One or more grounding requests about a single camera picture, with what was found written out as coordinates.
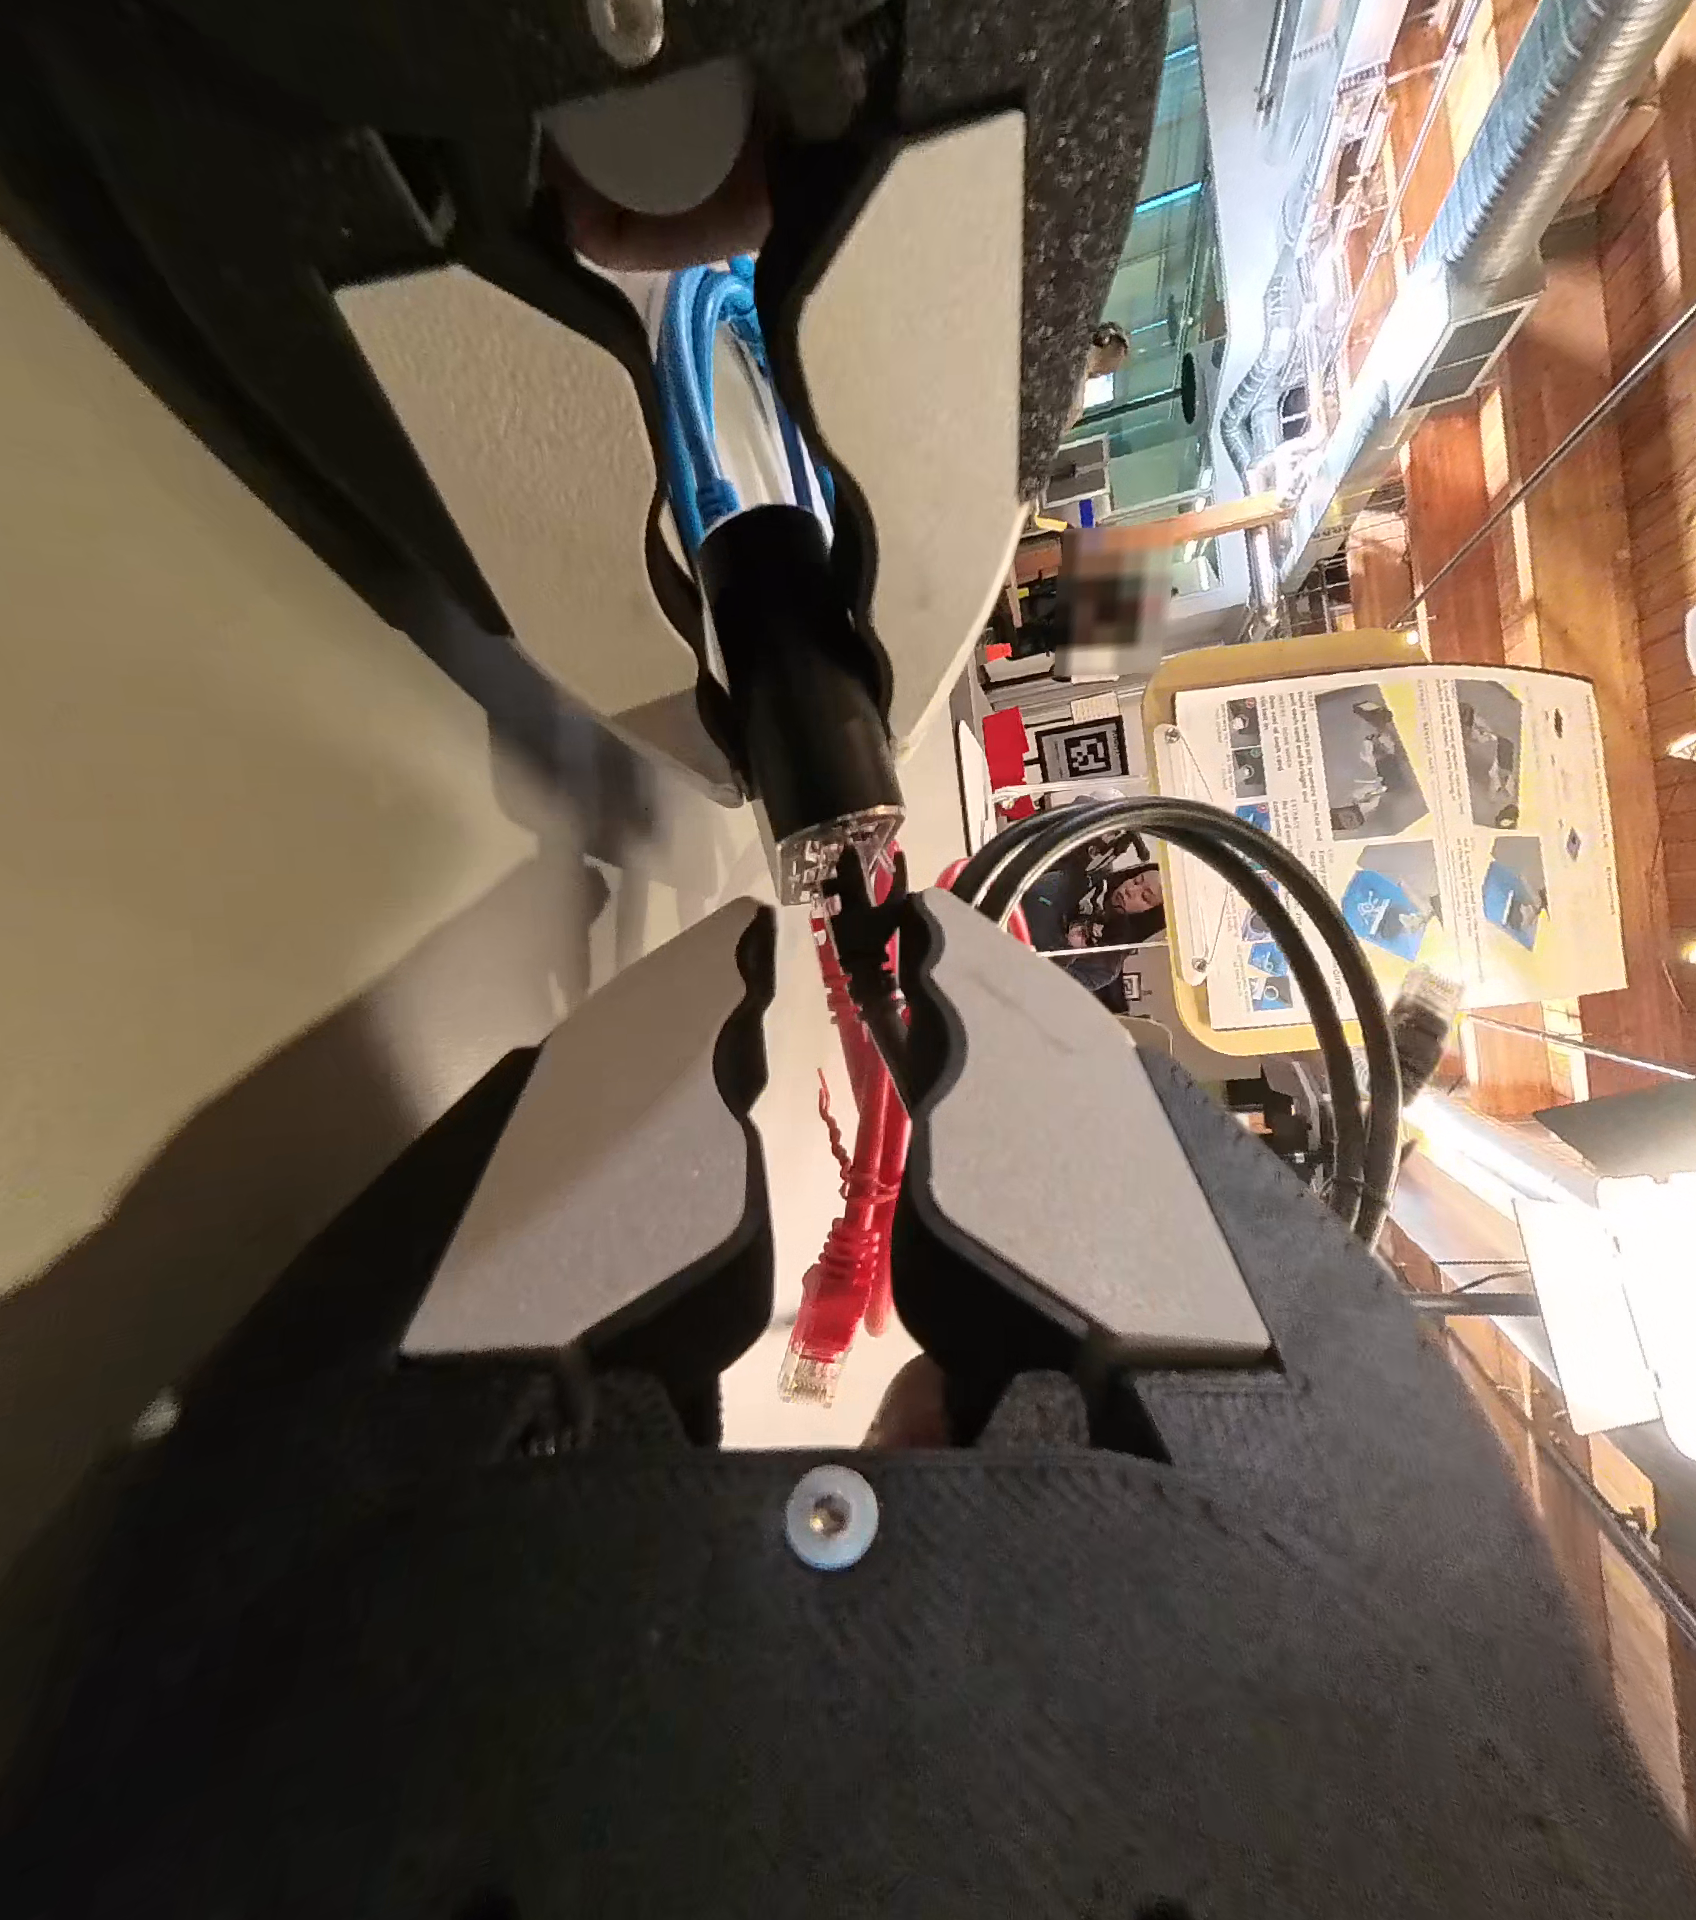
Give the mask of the bright ceiling light panel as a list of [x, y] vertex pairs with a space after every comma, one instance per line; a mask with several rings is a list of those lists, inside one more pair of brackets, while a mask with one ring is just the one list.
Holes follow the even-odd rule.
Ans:
[[1591, 1176], [1517, 1203], [1571, 1425], [1656, 1425], [1696, 1461], [1696, 1076], [1538, 1121]]

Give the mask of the instruction sheet on stand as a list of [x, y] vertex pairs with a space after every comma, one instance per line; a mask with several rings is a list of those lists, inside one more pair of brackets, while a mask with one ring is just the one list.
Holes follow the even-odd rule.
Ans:
[[1386, 995], [1418, 965], [1483, 1010], [1628, 985], [1591, 680], [1367, 629], [1177, 653], [1142, 713], [1155, 789], [1293, 851]]

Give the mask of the person's left hand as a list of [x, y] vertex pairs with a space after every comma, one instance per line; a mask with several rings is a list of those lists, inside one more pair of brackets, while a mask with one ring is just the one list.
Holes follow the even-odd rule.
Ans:
[[619, 203], [569, 170], [551, 183], [572, 252], [615, 274], [675, 274], [760, 252], [773, 205], [758, 154], [745, 154], [717, 191], [677, 212], [645, 212]]

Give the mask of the silver air duct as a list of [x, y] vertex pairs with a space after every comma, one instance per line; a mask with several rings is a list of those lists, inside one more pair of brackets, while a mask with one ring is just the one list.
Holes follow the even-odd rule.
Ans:
[[1295, 502], [1298, 516], [1349, 506], [1427, 413], [1483, 385], [1540, 299], [1548, 229], [1688, 9], [1535, 7]]

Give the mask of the black and white tag board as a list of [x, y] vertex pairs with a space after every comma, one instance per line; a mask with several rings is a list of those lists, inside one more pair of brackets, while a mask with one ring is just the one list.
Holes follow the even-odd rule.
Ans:
[[1072, 717], [1031, 732], [1041, 786], [1117, 782], [1130, 776], [1130, 756], [1121, 712]]

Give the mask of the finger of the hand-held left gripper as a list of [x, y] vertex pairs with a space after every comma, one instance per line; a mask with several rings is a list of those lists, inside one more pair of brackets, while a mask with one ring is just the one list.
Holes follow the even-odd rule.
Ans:
[[1026, 151], [1026, 114], [1004, 107], [879, 156], [797, 303], [811, 420], [870, 550], [901, 756], [942, 715], [1028, 520]]
[[706, 621], [662, 524], [639, 373], [458, 261], [335, 302], [519, 651], [712, 802], [745, 804], [703, 713]]

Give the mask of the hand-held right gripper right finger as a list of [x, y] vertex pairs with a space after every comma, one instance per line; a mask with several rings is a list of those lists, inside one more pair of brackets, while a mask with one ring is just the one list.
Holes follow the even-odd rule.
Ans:
[[952, 892], [902, 924], [894, 1305], [950, 1374], [1246, 1370], [1273, 1336], [1129, 1029]]

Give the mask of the black ethernet adapter hub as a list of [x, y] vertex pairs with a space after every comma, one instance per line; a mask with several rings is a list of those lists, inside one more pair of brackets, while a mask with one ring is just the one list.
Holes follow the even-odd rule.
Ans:
[[725, 686], [725, 740], [789, 899], [846, 851], [874, 858], [904, 818], [874, 653], [813, 510], [763, 503], [706, 534], [696, 569]]

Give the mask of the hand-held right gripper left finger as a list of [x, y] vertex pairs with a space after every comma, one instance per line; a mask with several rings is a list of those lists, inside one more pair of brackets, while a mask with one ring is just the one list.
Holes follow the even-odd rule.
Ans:
[[755, 1107], [779, 911], [734, 899], [535, 1053], [401, 1353], [718, 1374], [774, 1305]]

